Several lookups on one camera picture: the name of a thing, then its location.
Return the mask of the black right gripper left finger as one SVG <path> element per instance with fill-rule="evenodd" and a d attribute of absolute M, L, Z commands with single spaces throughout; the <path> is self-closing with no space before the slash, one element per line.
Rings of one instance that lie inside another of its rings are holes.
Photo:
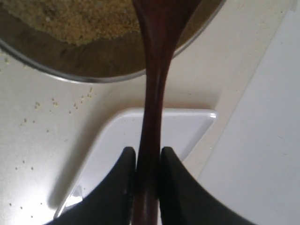
<path fill-rule="evenodd" d="M 114 167 L 82 202 L 49 225 L 128 225 L 134 194 L 136 154 L 124 148 Z"/>

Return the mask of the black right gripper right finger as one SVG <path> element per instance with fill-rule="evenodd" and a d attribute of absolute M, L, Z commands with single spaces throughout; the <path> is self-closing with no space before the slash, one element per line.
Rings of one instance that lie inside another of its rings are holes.
<path fill-rule="evenodd" d="M 164 225 L 250 225 L 208 193 L 171 147 L 160 157 L 160 212 Z"/>

